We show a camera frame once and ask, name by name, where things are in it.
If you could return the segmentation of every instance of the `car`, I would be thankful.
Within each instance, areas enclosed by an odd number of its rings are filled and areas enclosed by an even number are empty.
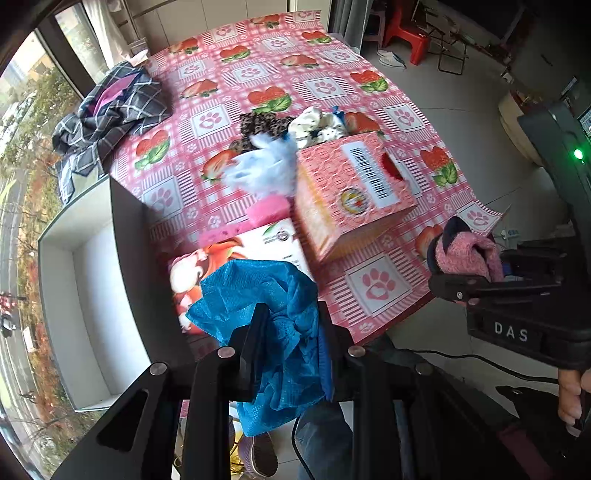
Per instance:
[[[2,329],[2,335],[4,338],[11,337],[13,331],[17,329],[17,326],[9,313],[2,314],[2,317],[0,318],[0,328]]]

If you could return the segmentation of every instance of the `barcode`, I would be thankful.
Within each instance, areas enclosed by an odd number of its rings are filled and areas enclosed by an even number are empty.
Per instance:
[[[381,168],[376,164],[363,142],[349,142],[341,150],[353,164],[361,181],[365,184],[374,203],[379,208],[393,205],[398,201]]]

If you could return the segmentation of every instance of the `white box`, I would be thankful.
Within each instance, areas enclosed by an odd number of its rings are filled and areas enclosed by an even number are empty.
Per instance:
[[[158,275],[145,210],[105,177],[39,239],[43,315],[76,411],[108,408],[152,362],[193,361]]]

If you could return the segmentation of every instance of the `blue cloth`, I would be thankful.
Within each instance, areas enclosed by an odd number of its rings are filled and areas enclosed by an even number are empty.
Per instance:
[[[248,325],[257,303],[270,310],[261,386],[238,403],[244,433],[255,436],[291,421],[324,398],[318,362],[318,288],[289,262],[231,260],[201,282],[203,298],[187,318],[227,345]]]

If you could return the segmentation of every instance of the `person's leg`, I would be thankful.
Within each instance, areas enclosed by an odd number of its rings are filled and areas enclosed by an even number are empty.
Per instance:
[[[338,403],[322,401],[306,410],[295,438],[314,480],[351,479],[353,432]],[[302,466],[298,480],[310,480]]]

